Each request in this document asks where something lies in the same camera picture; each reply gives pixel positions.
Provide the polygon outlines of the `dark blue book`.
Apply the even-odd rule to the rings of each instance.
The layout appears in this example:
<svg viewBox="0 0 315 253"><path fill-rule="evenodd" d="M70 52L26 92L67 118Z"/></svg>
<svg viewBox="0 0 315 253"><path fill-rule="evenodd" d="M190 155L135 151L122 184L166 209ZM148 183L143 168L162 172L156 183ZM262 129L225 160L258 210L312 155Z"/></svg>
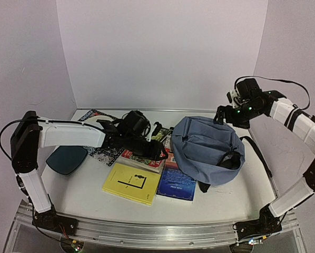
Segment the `dark blue book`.
<svg viewBox="0 0 315 253"><path fill-rule="evenodd" d="M196 180L183 173L173 154L166 159L156 196L170 201L192 203L195 196Z"/></svg>

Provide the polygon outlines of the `blue grey backpack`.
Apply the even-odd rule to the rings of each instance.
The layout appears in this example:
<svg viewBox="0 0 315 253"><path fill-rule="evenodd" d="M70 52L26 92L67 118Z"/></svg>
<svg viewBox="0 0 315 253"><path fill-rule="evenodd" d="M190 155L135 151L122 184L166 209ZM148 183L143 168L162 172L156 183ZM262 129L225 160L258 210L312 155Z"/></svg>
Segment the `blue grey backpack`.
<svg viewBox="0 0 315 253"><path fill-rule="evenodd" d="M227 124L203 116L185 116L173 129L171 150L179 169L198 182L206 193L211 186L232 181L244 165L243 140L252 146L268 177L272 177L264 156L249 136L239 137Z"/></svg>

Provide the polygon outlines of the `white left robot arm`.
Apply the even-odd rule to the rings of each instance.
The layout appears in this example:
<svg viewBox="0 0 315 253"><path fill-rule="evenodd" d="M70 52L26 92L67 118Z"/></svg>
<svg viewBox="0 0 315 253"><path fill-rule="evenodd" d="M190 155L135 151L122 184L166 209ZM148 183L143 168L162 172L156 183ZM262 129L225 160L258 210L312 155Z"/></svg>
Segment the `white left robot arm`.
<svg viewBox="0 0 315 253"><path fill-rule="evenodd" d="M87 157L87 147L126 149L153 161L168 157L160 141L153 140L162 126L151 124L140 111L130 111L122 119L104 116L88 121L53 120L27 111L11 136L12 167L17 181L33 206L32 224L36 228L73 236L77 220L57 214L38 172L38 150L55 147L46 164L55 172L69 175Z"/></svg>

